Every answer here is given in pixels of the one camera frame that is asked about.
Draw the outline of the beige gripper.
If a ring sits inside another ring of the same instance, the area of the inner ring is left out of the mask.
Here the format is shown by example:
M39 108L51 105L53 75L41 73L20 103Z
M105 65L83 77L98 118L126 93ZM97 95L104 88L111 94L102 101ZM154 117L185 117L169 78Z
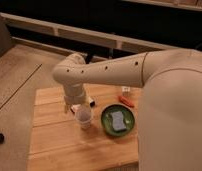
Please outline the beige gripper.
M88 99L90 107L94 107L96 105L95 101L91 97L89 97ZM73 114L75 114L81 107L80 104L85 105L88 103L87 94L85 91L81 91L78 94L68 94L67 92L65 92L64 101L65 101L65 112L71 110Z

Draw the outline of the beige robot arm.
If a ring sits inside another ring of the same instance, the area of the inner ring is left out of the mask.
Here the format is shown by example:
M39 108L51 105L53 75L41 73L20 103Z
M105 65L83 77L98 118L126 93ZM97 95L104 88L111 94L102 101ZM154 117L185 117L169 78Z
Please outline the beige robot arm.
M202 52L172 49L87 64L71 54L53 69L67 104L85 83L140 87L139 171L202 171Z

